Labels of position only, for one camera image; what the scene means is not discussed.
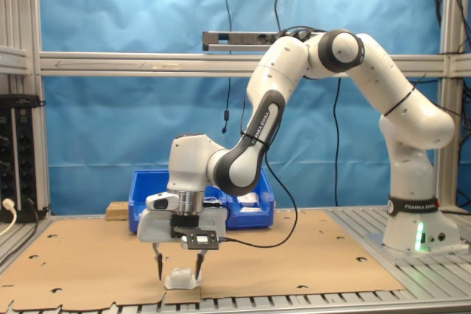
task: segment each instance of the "wooden block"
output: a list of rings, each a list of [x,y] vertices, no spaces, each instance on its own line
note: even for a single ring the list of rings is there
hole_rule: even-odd
[[[106,209],[106,221],[126,221],[129,219],[127,201],[115,201]]]

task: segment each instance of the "cardboard sheet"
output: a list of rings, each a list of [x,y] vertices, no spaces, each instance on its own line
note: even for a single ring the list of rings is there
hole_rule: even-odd
[[[229,236],[254,244],[275,244],[285,238],[293,222],[293,212],[280,212],[270,230],[231,232]],[[222,251],[208,253],[202,271],[204,299],[403,288],[321,210],[301,211],[297,229],[277,248],[223,244]]]
[[[98,310],[113,302],[151,304],[166,290],[157,275],[148,243],[130,235],[125,221],[103,219],[54,222],[0,276],[0,312],[14,300],[15,310]],[[178,266],[194,267],[196,253],[166,245]],[[163,275],[177,265],[165,265]],[[180,303],[199,302],[200,291],[172,293]]]
[[[278,248],[224,243],[219,251],[209,251],[201,289],[168,291],[166,303],[403,289],[326,213],[305,210],[299,216],[297,230]],[[271,229],[228,236],[273,244],[284,239],[293,221],[293,212],[279,212]],[[184,251],[179,244],[163,244],[160,250],[164,276],[177,266],[195,266],[195,251]],[[113,302],[151,304],[165,292],[152,247],[130,235],[127,222],[64,220],[54,222],[0,276],[0,312],[12,301],[15,310],[62,305],[63,310],[81,311],[108,308]]]

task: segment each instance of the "white cable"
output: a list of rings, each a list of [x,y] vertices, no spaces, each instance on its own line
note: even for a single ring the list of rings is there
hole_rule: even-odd
[[[10,225],[6,229],[0,232],[0,237],[11,230],[17,218],[16,210],[15,210],[15,202],[13,200],[5,199],[1,204],[6,210],[10,211],[13,214],[13,220],[11,221]]]

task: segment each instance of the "franka emika robot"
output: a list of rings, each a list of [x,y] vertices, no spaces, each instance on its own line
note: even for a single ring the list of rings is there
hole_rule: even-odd
[[[254,70],[247,86],[253,114],[241,139],[226,149],[205,134],[187,134],[171,145],[167,191],[147,197],[138,238],[152,243],[162,274],[159,243],[199,249],[195,275],[206,252],[226,240],[223,208],[204,207],[213,185],[243,196],[257,185],[263,156],[274,139],[288,101],[306,76],[347,73],[369,103],[382,113],[380,130],[391,161],[389,220],[383,245],[396,251],[449,251],[460,245],[458,227],[441,211],[433,189],[433,166],[425,150],[453,138],[453,119],[423,96],[370,36],[338,29],[305,42],[280,37]]]

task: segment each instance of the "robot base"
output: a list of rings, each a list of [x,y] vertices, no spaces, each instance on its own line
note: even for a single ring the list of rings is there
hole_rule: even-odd
[[[456,224],[441,211],[389,216],[384,237],[367,235],[365,240],[395,265],[411,258],[465,254],[469,251],[469,246],[460,238]]]
[[[383,244],[382,235],[369,234],[365,236],[365,241],[380,255],[392,265],[402,265],[404,261],[417,259],[421,257],[435,257],[438,255],[460,255],[468,254],[469,246],[467,244],[456,244],[454,246],[446,246],[435,251],[398,251],[389,248]]]

